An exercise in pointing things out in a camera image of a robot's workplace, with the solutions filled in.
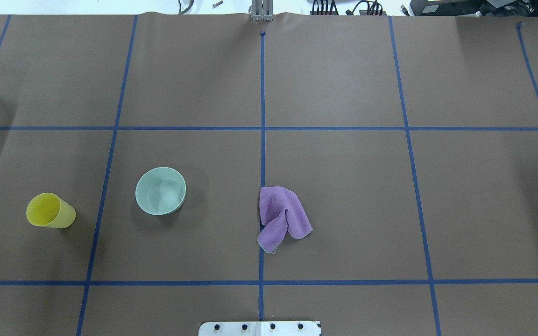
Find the purple microfiber cloth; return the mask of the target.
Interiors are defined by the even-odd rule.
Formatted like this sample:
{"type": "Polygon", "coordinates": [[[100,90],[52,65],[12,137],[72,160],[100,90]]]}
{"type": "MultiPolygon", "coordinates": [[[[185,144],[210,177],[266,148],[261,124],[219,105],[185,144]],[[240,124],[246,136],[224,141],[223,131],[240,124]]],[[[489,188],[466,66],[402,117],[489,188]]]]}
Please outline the purple microfiber cloth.
{"type": "Polygon", "coordinates": [[[275,253],[287,234],[301,240],[313,231],[301,201],[290,189],[261,187],[259,210],[262,230],[257,242],[267,254],[275,253]]]}

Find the mint green bowl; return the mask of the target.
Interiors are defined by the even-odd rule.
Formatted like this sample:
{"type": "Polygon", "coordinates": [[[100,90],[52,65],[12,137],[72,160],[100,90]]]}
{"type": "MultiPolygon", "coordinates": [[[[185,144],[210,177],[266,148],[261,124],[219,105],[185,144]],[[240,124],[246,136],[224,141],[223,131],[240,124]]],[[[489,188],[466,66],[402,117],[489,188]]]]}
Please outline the mint green bowl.
{"type": "Polygon", "coordinates": [[[186,181],[180,172],[169,167],[147,171],[137,181],[135,199],[139,208],[150,215],[176,212],[186,197],[186,181]]]}

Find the yellow plastic cup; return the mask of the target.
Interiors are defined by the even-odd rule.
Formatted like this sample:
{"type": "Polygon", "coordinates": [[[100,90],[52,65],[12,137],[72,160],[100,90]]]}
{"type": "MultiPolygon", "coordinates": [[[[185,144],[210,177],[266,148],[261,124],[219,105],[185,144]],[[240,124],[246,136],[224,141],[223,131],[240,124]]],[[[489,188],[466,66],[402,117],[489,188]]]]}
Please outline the yellow plastic cup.
{"type": "Polygon", "coordinates": [[[76,210],[53,193],[36,195],[27,205],[30,224],[43,228],[68,228],[76,219],[76,210]]]}

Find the brown paper table mat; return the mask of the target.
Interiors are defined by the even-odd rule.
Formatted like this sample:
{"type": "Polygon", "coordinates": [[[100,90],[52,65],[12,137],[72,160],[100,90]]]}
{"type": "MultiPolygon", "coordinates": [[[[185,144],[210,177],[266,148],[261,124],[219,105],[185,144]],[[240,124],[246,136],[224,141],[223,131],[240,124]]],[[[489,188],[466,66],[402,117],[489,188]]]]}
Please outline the brown paper table mat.
{"type": "Polygon", "coordinates": [[[0,15],[0,336],[293,319],[538,336],[538,18],[0,15]],[[267,254],[271,186],[313,231],[267,254]]]}

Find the aluminium frame post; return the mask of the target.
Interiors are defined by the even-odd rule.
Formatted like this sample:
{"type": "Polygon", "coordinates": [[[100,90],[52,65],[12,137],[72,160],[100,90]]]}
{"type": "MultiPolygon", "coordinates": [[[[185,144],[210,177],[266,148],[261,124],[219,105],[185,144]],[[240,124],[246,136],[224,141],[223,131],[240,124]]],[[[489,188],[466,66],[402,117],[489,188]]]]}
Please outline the aluminium frame post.
{"type": "Polygon", "coordinates": [[[273,4],[273,0],[252,0],[249,9],[251,20],[273,21],[275,19],[273,4]]]}

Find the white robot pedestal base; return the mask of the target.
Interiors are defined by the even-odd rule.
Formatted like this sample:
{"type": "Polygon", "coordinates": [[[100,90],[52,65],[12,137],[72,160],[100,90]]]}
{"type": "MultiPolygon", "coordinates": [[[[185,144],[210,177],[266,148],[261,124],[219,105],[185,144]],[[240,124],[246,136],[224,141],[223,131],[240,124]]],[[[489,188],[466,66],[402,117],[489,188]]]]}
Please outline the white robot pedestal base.
{"type": "Polygon", "coordinates": [[[321,336],[316,321],[234,321],[205,322],[199,336],[321,336]]]}

